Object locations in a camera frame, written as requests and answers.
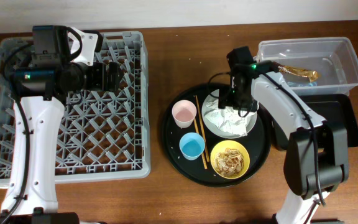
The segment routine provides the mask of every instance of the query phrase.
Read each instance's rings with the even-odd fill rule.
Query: brown tabletop
[[[348,37],[358,57],[358,21],[251,24],[235,26],[139,29],[149,51],[149,120],[152,169],[148,177],[56,185],[59,212],[76,212],[83,221],[108,223],[217,223],[270,218],[288,191],[284,152],[270,151],[250,180],[234,187],[211,188],[182,176],[165,157],[159,131],[169,103],[194,85],[229,70],[226,54],[248,45],[256,55],[263,40]],[[1,34],[3,38],[19,34]],[[358,122],[358,87],[350,99]],[[358,223],[358,148],[349,150],[350,177],[319,208],[314,218]],[[0,207],[6,191],[0,190]]]

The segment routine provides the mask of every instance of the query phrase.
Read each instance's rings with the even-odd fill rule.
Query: yellow bowl
[[[231,176],[231,177],[224,177],[219,172],[216,171],[215,156],[219,152],[224,152],[224,150],[227,148],[237,149],[238,151],[240,151],[240,153],[244,157],[244,168],[240,171],[240,173],[238,173],[237,175]],[[247,172],[247,170],[249,168],[249,155],[248,155],[248,152],[245,149],[245,147],[242,146],[242,144],[240,144],[236,141],[232,141],[232,140],[221,141],[221,142],[217,143],[217,145],[215,145],[215,147],[211,151],[211,165],[212,165],[212,168],[215,170],[215,172],[217,174],[219,174],[221,177],[224,177],[226,179],[236,179],[236,178],[243,176]]]

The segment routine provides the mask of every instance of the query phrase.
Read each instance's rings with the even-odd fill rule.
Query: black tray
[[[358,126],[349,97],[343,94],[300,96],[300,98],[316,113],[327,121],[340,122],[347,131],[347,146],[358,146]],[[286,150],[288,139],[277,122],[273,120],[273,144],[279,150]]]
[[[211,91],[215,89],[228,88],[227,85],[221,84],[211,84]],[[198,101],[200,104],[200,109],[203,105],[205,98],[208,95],[206,91],[206,85],[199,85],[193,87],[182,94],[180,94],[168,107],[165,112],[162,128],[161,128],[161,137],[163,148],[167,154],[172,165],[185,177],[190,180],[199,183],[201,185],[209,187],[227,187],[239,184],[250,177],[252,177],[264,164],[269,151],[270,151],[270,125],[268,124],[269,119],[266,113],[263,110],[258,110],[257,121],[254,128],[248,133],[247,136],[232,139],[241,143],[248,151],[250,157],[250,165],[248,171],[240,178],[235,180],[225,179],[219,176],[213,170],[211,163],[207,162],[208,169],[204,169],[203,161],[201,156],[194,161],[188,161],[185,159],[179,149],[179,140],[186,134],[193,132],[195,133],[194,124],[189,128],[179,128],[172,117],[172,106],[179,100],[190,100],[196,105],[195,95],[198,96]],[[198,129],[201,134],[200,121],[198,115],[196,116]],[[214,135],[204,124],[206,145],[208,147],[208,152],[210,153],[213,147],[225,140]]]

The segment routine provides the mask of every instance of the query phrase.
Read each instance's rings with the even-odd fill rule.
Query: pink cup
[[[172,107],[172,116],[179,128],[189,127],[197,115],[197,108],[191,101],[180,100]]]

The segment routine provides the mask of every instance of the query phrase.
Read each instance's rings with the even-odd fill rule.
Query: white plate
[[[219,96],[219,90],[215,90],[212,92],[212,95],[214,96]],[[212,122],[210,122],[209,120],[205,119],[204,118],[204,114],[206,113],[206,103],[205,102],[209,102],[209,101],[212,101],[214,100],[214,98],[210,95],[208,95],[205,100],[204,100],[204,103],[203,103],[203,107],[201,109],[201,115],[203,116],[203,121],[204,121],[204,124],[205,126],[215,135],[221,137],[221,138],[226,138],[226,139],[235,139],[235,138],[239,138],[239,137],[242,137],[241,135],[239,134],[232,134],[232,133],[227,133],[225,131],[221,131],[218,129],[218,127],[216,127],[215,124],[213,124]],[[256,120],[257,120],[258,116],[257,116],[257,113],[255,113],[254,115],[251,115],[251,118],[250,118],[250,121],[249,123],[247,124],[246,126],[246,130],[247,130],[247,133],[249,133],[249,131],[255,126],[255,123],[256,123]]]

